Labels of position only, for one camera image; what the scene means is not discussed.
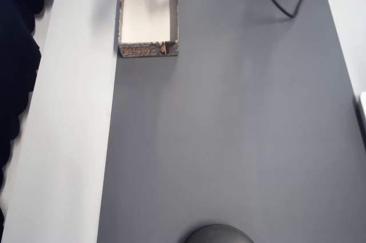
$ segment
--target black round object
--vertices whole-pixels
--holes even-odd
[[[204,226],[194,231],[185,243],[254,243],[244,232],[222,224]]]

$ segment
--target gray surface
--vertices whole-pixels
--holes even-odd
[[[280,0],[287,8],[297,0]],[[366,154],[327,0],[178,0],[180,55],[119,59],[98,243],[223,223],[366,242]]]

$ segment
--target open box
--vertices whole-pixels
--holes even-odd
[[[178,55],[178,0],[121,0],[122,57]]]

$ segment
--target black curtain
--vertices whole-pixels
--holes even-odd
[[[45,0],[0,0],[0,167],[10,157],[10,141],[19,134],[19,115],[26,109],[41,59],[33,39],[34,15]],[[3,172],[0,171],[0,186]],[[0,213],[0,238],[4,216]]]

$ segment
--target white desk surface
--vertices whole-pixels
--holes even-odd
[[[97,240],[117,2],[54,1],[3,243]],[[329,3],[358,97],[366,90],[366,1]]]

